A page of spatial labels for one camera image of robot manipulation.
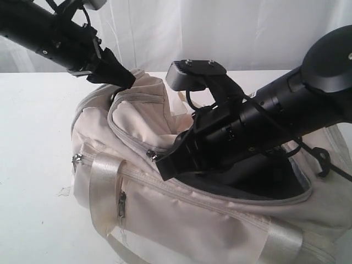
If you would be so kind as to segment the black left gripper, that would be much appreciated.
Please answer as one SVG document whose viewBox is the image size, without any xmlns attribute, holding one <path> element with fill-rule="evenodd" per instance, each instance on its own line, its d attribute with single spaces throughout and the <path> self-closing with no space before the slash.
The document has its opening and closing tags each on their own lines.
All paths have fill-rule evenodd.
<svg viewBox="0 0 352 264">
<path fill-rule="evenodd" d="M 49 35 L 43 40 L 36 53 L 61 65 L 72 75 L 88 75 L 86 80 L 93 84 L 111 84 L 129 89 L 136 77 L 116 59 L 114 53 L 100 47 L 97 30 L 88 25 L 74 22 L 50 27 Z"/>
</svg>

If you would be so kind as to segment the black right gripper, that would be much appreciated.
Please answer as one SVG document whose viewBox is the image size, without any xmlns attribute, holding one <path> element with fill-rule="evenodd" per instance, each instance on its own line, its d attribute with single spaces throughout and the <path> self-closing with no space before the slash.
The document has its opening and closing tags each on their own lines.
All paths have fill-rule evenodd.
<svg viewBox="0 0 352 264">
<path fill-rule="evenodd" d="M 237 109 L 222 105 L 197 113 L 175 145 L 156 152 L 155 163 L 164 181 L 229 170 L 251 175 L 269 165 L 265 152 L 274 148 L 274 137 L 274 124 L 256 104 L 246 101 Z"/>
</svg>

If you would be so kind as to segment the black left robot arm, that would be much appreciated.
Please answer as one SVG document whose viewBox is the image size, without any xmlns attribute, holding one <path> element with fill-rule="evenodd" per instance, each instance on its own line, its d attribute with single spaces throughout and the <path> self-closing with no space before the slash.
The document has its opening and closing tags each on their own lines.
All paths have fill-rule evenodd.
<svg viewBox="0 0 352 264">
<path fill-rule="evenodd" d="M 123 67 L 92 27 L 88 9 L 105 1 L 48 1 L 53 12 L 33 1 L 1 1 L 1 36 L 64 67 L 94 84 L 129 89 L 135 76 Z"/>
</svg>

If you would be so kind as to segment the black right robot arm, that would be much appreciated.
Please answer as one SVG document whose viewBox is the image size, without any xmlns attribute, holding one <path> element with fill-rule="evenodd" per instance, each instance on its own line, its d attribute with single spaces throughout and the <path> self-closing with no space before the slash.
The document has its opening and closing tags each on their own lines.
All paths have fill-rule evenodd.
<svg viewBox="0 0 352 264">
<path fill-rule="evenodd" d="M 351 26 L 331 31 L 302 65 L 248 96 L 211 60 L 176 60 L 169 87 L 209 89 L 214 104 L 194 108 L 192 126 L 156 159 L 163 180 L 228 170 L 233 164 L 318 129 L 351 122 Z"/>
</svg>

